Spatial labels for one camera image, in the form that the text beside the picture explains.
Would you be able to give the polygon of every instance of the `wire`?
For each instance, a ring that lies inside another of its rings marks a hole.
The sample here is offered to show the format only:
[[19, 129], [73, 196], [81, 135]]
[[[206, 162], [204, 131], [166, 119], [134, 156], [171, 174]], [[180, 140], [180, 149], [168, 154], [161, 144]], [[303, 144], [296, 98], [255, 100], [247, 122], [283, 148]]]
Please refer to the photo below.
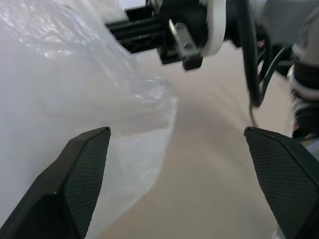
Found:
[[243, 50], [244, 68], [249, 90], [250, 102], [253, 107], [261, 105], [260, 80], [257, 65], [257, 37], [255, 23], [250, 9], [249, 0], [233, 1], [236, 8], [237, 26]]
[[253, 127], [258, 128], [258, 124], [256, 122], [255, 115], [254, 115], [254, 107], [251, 104], [249, 104], [249, 117]]
[[264, 60], [264, 64], [263, 64], [263, 67], [258, 75], [258, 79], [260, 81], [262, 81], [264, 79], [264, 77], [266, 76], [267, 74], [267, 71], [270, 67], [270, 64], [271, 64], [271, 61], [272, 61], [272, 48], [271, 48], [271, 41], [270, 41], [270, 38], [267, 34], [265, 34], [265, 50], [264, 50], [264, 56], [263, 56], [263, 60]]
[[285, 46], [283, 49], [281, 49], [281, 51], [277, 54], [277, 56], [275, 57], [275, 59], [273, 60], [273, 62], [271, 63], [266, 76], [262, 82], [262, 86], [261, 86], [261, 96], [262, 96], [262, 100], [265, 97], [269, 82], [276, 70], [276, 67], [278, 66], [279, 62], [281, 61], [281, 59], [283, 58], [283, 56], [285, 56], [285, 54], [291, 50], [291, 46]]
[[259, 55], [257, 59], [257, 64], [260, 65], [260, 63], [264, 60], [265, 50]]
[[[279, 62], [281, 61], [281, 59], [285, 56], [285, 54], [291, 50], [291, 46], [285, 46], [284, 48], [282, 48], [280, 50], [280, 52], [277, 54], [277, 56], [275, 57], [275, 59], [273, 60], [273, 62], [270, 64], [269, 69], [266, 73], [265, 78], [263, 79], [262, 83], [261, 83], [261, 101], [264, 100], [265, 98], [265, 94], [268, 88], [268, 85], [270, 83], [270, 80], [276, 70], [276, 67], [278, 66]], [[255, 116], [254, 116], [254, 106], [252, 104], [249, 105], [249, 117], [250, 120], [252, 122], [253, 127], [258, 127], [258, 124], [256, 122]]]

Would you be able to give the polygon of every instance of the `clear plastic sheet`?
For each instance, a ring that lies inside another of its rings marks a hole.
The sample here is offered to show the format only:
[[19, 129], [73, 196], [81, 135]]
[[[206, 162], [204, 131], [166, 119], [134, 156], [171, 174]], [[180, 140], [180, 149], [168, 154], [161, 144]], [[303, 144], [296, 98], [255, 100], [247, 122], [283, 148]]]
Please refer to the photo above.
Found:
[[104, 23], [116, 22], [125, 20], [127, 18], [126, 14], [122, 10], [118, 0], [89, 0], [90, 2], [82, 1], [82, 6], [77, 4], [74, 0], [52, 0], [61, 5], [70, 7], [75, 10], [79, 10], [82, 7], [86, 7], [85, 14], [90, 13], [92, 15], [98, 16]]
[[0, 226], [68, 140], [110, 126], [93, 238], [156, 181], [176, 100], [135, 70], [88, 0], [68, 1], [0, 1]]

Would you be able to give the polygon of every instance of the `floor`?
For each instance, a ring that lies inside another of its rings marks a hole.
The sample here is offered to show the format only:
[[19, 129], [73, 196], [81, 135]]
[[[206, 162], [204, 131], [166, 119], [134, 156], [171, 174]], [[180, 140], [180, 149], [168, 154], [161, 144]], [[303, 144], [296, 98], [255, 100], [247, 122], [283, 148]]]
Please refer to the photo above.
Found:
[[[270, 239], [276, 220], [243, 136], [250, 121], [241, 51], [225, 44], [191, 73], [162, 67], [155, 52], [137, 59], [173, 83], [176, 126], [153, 189], [99, 238]], [[289, 107], [289, 88], [275, 76], [256, 112], [259, 126], [289, 134]]]

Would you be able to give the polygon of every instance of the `white plastic bag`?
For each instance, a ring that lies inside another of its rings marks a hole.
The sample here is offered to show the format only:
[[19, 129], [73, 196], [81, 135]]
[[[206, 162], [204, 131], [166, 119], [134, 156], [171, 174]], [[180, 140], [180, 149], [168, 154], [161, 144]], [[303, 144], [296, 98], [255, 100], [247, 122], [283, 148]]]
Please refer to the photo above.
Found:
[[68, 140], [110, 126], [92, 238], [154, 184], [175, 98], [136, 72], [87, 0], [73, 4], [0, 1], [0, 226]]
[[116, 22], [127, 19], [118, 0], [53, 0], [61, 5], [70, 7], [83, 14], [90, 13], [98, 16], [104, 23]]

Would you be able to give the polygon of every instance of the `screw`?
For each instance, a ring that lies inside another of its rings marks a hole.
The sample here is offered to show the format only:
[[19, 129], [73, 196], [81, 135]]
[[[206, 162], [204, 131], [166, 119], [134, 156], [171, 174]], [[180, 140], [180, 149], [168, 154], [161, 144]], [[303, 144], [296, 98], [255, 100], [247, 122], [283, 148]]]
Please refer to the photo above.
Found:
[[184, 49], [186, 50], [186, 51], [190, 51], [190, 50], [192, 50], [194, 47], [193, 47], [193, 45], [191, 44], [191, 43], [185, 43], [185, 45], [184, 45]]
[[180, 31], [180, 30], [182, 30], [182, 29], [184, 28], [184, 26], [183, 26], [183, 24], [181, 24], [181, 23], [177, 23], [177, 24], [175, 25], [175, 28], [176, 28], [176, 30]]

